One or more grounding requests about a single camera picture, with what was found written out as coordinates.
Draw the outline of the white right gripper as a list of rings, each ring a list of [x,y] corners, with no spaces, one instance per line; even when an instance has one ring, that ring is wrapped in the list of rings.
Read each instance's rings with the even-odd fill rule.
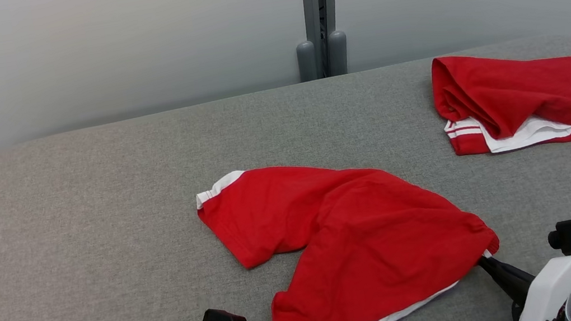
[[[481,257],[483,268],[523,311],[519,321],[571,321],[571,255],[552,258],[536,278],[494,257]]]

